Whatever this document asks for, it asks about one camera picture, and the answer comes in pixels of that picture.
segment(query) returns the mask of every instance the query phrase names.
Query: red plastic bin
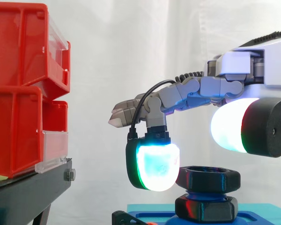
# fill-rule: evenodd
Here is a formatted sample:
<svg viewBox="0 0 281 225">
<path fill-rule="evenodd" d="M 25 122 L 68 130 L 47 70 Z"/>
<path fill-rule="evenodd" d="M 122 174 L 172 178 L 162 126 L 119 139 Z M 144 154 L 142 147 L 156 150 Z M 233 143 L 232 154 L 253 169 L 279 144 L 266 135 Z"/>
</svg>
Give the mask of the red plastic bin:
<svg viewBox="0 0 281 225">
<path fill-rule="evenodd" d="M 0 2 L 0 86 L 37 86 L 44 99 L 70 91 L 70 43 L 45 4 Z"/>
<path fill-rule="evenodd" d="M 67 103 L 43 101 L 38 87 L 0 87 L 0 175 L 11 178 L 45 160 L 62 164 L 66 155 Z"/>
</svg>

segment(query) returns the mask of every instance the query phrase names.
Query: screw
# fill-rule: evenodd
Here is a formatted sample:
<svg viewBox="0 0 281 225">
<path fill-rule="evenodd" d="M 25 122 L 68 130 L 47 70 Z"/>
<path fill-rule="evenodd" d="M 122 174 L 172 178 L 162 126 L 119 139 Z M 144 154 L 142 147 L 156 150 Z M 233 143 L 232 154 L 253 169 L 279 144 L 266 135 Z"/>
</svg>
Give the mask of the screw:
<svg viewBox="0 0 281 225">
<path fill-rule="evenodd" d="M 120 225 L 126 225 L 126 221 L 122 219 L 122 220 L 120 221 Z"/>
<path fill-rule="evenodd" d="M 64 179 L 66 181 L 74 181 L 76 178 L 76 170 L 75 169 L 66 169 L 64 174 Z"/>
</svg>

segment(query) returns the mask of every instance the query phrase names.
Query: illuminated fingertip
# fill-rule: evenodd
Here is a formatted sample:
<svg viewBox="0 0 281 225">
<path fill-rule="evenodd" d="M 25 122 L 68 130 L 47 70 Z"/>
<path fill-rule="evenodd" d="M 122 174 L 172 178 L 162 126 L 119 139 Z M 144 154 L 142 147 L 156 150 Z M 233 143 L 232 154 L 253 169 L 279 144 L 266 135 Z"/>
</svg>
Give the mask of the illuminated fingertip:
<svg viewBox="0 0 281 225">
<path fill-rule="evenodd" d="M 245 152 L 241 138 L 244 113 L 258 98 L 243 98 L 220 107 L 211 120 L 211 134 L 223 148 Z"/>
<path fill-rule="evenodd" d="M 136 158 L 146 189 L 165 191 L 175 184 L 180 166 L 180 150 L 175 144 L 140 146 Z"/>
</svg>

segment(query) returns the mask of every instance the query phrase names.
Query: teal table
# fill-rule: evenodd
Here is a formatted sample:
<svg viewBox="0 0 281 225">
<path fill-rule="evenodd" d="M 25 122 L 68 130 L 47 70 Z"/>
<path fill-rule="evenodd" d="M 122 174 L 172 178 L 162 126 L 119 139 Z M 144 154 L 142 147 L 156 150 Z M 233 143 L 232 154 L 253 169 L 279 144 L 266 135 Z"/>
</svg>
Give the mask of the teal table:
<svg viewBox="0 0 281 225">
<path fill-rule="evenodd" d="M 281 225 L 281 208 L 272 204 L 239 204 L 239 211 L 251 211 L 275 225 Z M 127 212 L 132 211 L 175 211 L 174 204 L 132 204 Z M 168 218 L 139 218 L 144 222 L 165 222 Z"/>
</svg>

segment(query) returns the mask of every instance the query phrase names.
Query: white curtain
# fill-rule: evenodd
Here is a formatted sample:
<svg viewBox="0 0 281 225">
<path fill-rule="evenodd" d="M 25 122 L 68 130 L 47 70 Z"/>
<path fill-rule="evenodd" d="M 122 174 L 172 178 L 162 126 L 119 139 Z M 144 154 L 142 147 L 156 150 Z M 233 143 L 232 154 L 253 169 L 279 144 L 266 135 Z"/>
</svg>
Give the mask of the white curtain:
<svg viewBox="0 0 281 225">
<path fill-rule="evenodd" d="M 107 121 L 114 105 L 158 81 L 200 71 L 204 61 L 281 30 L 281 0 L 44 0 L 71 42 L 69 157 L 76 180 L 51 207 L 49 225 L 108 225 L 131 203 L 174 203 L 184 193 L 135 189 L 125 163 L 127 128 Z M 240 203 L 281 207 L 281 158 L 230 152 L 211 137 L 205 106 L 168 118 L 181 164 L 237 170 Z M 138 126 L 144 134 L 145 124 Z"/>
</svg>

